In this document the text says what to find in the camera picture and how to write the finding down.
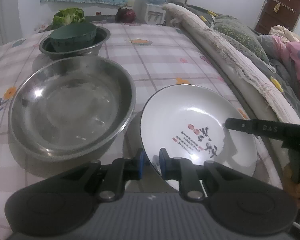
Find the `person's right hand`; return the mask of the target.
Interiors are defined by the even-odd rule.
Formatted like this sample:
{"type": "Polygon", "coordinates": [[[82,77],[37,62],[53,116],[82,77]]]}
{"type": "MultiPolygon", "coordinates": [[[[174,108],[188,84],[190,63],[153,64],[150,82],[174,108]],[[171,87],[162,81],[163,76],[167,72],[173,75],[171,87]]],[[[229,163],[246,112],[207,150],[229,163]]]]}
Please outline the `person's right hand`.
{"type": "Polygon", "coordinates": [[[294,198],[298,209],[300,209],[300,183],[294,183],[292,175],[291,166],[287,164],[283,170],[283,189],[294,198]]]}

